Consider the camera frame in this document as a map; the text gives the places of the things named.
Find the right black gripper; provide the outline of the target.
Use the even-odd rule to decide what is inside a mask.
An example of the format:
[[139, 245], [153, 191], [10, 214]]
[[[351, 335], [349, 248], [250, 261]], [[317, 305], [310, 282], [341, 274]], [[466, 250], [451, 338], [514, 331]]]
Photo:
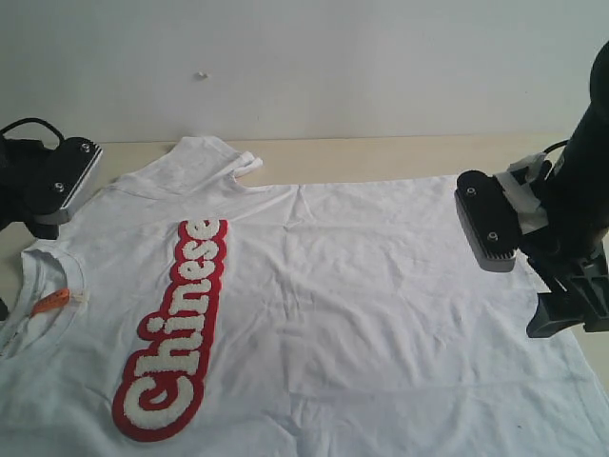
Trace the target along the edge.
[[526, 327], [550, 338], [573, 326], [608, 330], [608, 153], [565, 151], [555, 164], [529, 155], [494, 177], [469, 170], [454, 192], [463, 232], [481, 269], [510, 272], [520, 250], [547, 286]]

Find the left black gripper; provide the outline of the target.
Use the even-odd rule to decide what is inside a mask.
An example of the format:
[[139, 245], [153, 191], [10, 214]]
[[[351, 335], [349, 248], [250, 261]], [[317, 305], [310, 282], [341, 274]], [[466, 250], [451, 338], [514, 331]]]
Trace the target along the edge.
[[[59, 227], [44, 224], [65, 224], [84, 205], [102, 156], [98, 144], [82, 137], [68, 138], [51, 153], [40, 140], [2, 137], [1, 230], [22, 222], [35, 238], [57, 238]], [[32, 179], [33, 215], [23, 201]]]

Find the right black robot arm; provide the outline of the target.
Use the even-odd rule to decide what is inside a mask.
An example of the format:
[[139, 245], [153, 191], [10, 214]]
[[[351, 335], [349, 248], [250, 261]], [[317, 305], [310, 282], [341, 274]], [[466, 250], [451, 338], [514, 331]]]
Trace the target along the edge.
[[608, 329], [608, 49], [596, 56], [590, 104], [569, 139], [501, 173], [459, 175], [457, 213], [479, 266], [509, 272], [521, 251], [547, 286], [527, 325], [549, 338]]

